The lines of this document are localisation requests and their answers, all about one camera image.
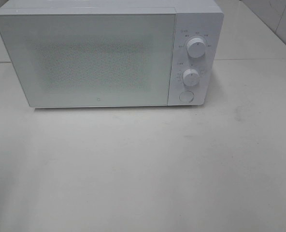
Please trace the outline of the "white microwave oven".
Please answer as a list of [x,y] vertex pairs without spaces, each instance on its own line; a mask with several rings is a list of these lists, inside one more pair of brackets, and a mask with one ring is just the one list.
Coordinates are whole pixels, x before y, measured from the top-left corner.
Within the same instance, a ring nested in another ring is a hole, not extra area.
[[204,103],[213,0],[10,0],[0,36],[32,108]]

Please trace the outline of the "round white door button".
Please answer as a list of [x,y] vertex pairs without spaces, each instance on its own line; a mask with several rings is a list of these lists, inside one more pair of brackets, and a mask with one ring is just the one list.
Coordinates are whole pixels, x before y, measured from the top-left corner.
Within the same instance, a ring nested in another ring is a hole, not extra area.
[[194,100],[194,93],[192,91],[184,91],[180,94],[179,99],[184,103],[191,103]]

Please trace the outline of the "white microwave door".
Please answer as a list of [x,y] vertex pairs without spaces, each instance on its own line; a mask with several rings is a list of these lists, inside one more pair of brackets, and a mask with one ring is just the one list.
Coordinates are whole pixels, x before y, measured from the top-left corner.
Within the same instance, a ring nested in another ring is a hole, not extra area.
[[166,105],[175,16],[0,15],[34,108]]

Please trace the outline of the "white microwave knob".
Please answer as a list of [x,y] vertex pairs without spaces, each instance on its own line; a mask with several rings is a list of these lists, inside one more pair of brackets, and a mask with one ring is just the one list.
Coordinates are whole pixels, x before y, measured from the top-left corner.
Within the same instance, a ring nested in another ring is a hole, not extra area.
[[205,54],[206,41],[202,37],[194,37],[186,44],[187,53],[192,58],[199,58]]
[[185,86],[193,87],[200,81],[200,75],[195,69],[187,69],[183,72],[183,83]]

